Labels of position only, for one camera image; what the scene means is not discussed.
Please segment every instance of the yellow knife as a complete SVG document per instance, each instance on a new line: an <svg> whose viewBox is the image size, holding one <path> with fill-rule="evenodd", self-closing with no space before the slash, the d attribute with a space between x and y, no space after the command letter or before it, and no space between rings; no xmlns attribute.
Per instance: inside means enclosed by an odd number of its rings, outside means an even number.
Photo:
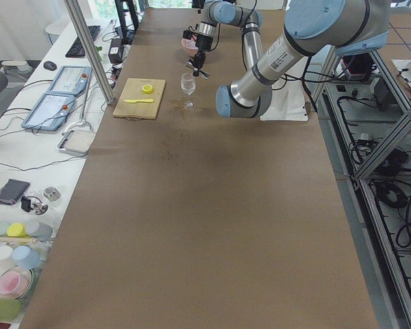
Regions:
<svg viewBox="0 0 411 329"><path fill-rule="evenodd" d="M153 103L153 99L126 99L125 103Z"/></svg>

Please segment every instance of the green cup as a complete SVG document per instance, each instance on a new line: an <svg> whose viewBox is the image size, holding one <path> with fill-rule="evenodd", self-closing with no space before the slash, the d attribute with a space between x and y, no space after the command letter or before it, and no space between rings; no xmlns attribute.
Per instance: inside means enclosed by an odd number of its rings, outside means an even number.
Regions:
<svg viewBox="0 0 411 329"><path fill-rule="evenodd" d="M20 313L20 309L21 303L19 300L0 298L0 322L12 322Z"/></svg>

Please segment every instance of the wine glass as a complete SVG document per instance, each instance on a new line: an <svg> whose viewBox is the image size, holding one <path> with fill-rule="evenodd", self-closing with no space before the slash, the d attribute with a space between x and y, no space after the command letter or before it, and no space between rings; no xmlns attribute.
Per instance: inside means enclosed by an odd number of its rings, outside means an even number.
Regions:
<svg viewBox="0 0 411 329"><path fill-rule="evenodd" d="M181 76L181 89L183 90L183 92L187 95L191 95L193 94L193 92L195 91L195 78L193 77L192 73L185 73ZM195 106L193 105L193 102L188 99L185 103L184 103L184 108L186 109L193 109Z"/></svg>

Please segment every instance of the yellow lid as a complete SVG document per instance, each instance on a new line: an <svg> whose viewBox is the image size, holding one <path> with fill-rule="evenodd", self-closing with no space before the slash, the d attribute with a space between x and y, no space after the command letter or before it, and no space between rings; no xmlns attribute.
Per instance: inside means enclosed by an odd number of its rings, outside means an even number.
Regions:
<svg viewBox="0 0 411 329"><path fill-rule="evenodd" d="M23 238L23 237L28 237L25 231L25 226L22 223L13 223L9 225L8 231L6 231L6 234L11 237L18 237L18 238Z"/></svg>
<svg viewBox="0 0 411 329"><path fill-rule="evenodd" d="M142 92L145 94L151 94L153 92L153 86L151 84L144 84L142 86Z"/></svg>

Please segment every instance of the blue case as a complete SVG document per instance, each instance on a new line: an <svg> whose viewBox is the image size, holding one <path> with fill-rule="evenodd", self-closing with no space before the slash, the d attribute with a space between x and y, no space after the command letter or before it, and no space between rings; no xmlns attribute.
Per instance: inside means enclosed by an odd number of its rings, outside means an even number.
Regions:
<svg viewBox="0 0 411 329"><path fill-rule="evenodd" d="M85 89L90 72L89 66L61 66L47 92L78 96Z"/></svg>
<svg viewBox="0 0 411 329"><path fill-rule="evenodd" d="M74 103L75 96L73 95L42 94L21 127L28 130L54 132L67 120Z"/></svg>

